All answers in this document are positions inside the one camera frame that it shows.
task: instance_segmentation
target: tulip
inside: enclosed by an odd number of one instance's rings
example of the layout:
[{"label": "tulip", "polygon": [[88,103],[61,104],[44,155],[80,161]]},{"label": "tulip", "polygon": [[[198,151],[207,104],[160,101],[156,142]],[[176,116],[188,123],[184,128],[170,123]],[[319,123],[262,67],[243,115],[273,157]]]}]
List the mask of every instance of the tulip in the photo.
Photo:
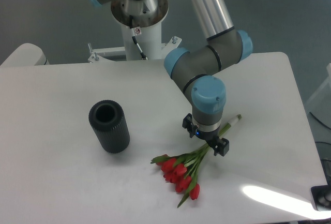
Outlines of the tulip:
[{"label": "tulip", "polygon": [[200,185],[196,184],[196,186],[193,188],[193,190],[190,191],[190,197],[192,200],[195,200],[198,198],[200,192]]},{"label": "tulip", "polygon": [[161,170],[164,173],[173,171],[173,169],[174,169],[173,165],[175,162],[176,162],[176,158],[171,158],[171,159],[167,160],[166,162],[163,163]]},{"label": "tulip", "polygon": [[176,184],[176,188],[175,188],[175,190],[176,190],[177,193],[182,193],[184,189],[181,188],[181,186],[180,186],[179,183],[177,183],[177,184]]},{"label": "tulip", "polygon": [[186,178],[183,178],[183,179],[180,181],[179,185],[181,186],[181,188],[183,188],[183,189],[187,189],[188,186],[190,185],[191,181],[192,181],[192,178],[191,178],[190,175],[188,175]]},{"label": "tulip", "polygon": [[187,172],[187,168],[184,166],[183,163],[180,163],[179,165],[176,166],[174,170],[174,174],[177,176],[182,176]]}]

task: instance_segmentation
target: metal bracket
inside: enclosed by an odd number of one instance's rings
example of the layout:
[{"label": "metal bracket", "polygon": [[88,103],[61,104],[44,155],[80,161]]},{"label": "metal bracket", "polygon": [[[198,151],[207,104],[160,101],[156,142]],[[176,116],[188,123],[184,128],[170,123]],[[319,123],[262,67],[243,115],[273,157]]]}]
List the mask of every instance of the metal bracket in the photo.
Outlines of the metal bracket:
[{"label": "metal bracket", "polygon": [[[168,43],[162,43],[162,55],[161,58],[164,59],[166,56],[174,49],[176,49],[180,43],[182,42],[182,39],[173,36]],[[96,62],[105,62],[105,61],[112,61],[110,59],[106,59],[104,57],[111,57],[111,56],[125,56],[125,48],[124,47],[113,47],[113,48],[102,48],[102,49],[93,49],[91,43],[88,43],[88,49],[90,57],[88,58],[88,61],[90,63],[96,63]],[[97,54],[99,60],[95,60],[95,55]]]}]

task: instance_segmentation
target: green stem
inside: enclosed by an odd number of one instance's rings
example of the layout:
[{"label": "green stem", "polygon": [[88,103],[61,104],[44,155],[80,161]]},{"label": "green stem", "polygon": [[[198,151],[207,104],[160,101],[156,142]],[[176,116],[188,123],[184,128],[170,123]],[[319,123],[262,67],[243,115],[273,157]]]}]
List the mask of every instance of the green stem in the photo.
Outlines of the green stem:
[{"label": "green stem", "polygon": [[227,123],[218,133],[219,137],[222,137],[229,129],[231,128],[231,125]]}]

